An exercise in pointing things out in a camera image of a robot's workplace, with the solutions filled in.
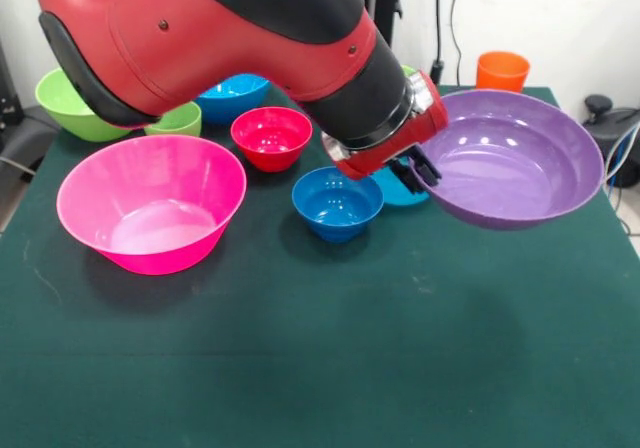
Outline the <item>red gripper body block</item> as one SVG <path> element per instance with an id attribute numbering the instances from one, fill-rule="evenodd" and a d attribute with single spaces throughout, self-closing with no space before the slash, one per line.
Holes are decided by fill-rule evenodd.
<path id="1" fill-rule="evenodd" d="M 362 179 L 383 166 L 390 167 L 390 161 L 397 158 L 421 181 L 413 169 L 409 149 L 413 146 L 421 148 L 443 131 L 448 124 L 448 115 L 428 75 L 416 71 L 408 75 L 406 81 L 407 95 L 401 106 L 406 107 L 408 113 L 397 128 L 363 148 L 349 148 L 337 140 L 333 142 L 333 162 L 348 177 Z"/>

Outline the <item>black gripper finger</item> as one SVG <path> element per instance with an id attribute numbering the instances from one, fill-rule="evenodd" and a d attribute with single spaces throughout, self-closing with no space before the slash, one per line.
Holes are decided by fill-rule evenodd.
<path id="1" fill-rule="evenodd" d="M 394 176 L 398 178 L 409 192 L 419 192 L 420 184 L 414 176 L 412 170 L 400 159 L 394 158 L 390 161 L 390 169 Z"/>
<path id="2" fill-rule="evenodd" d="M 439 184 L 442 175 L 419 146 L 413 146 L 409 149 L 409 158 L 413 163 L 414 171 L 422 182 L 430 187 Z"/>

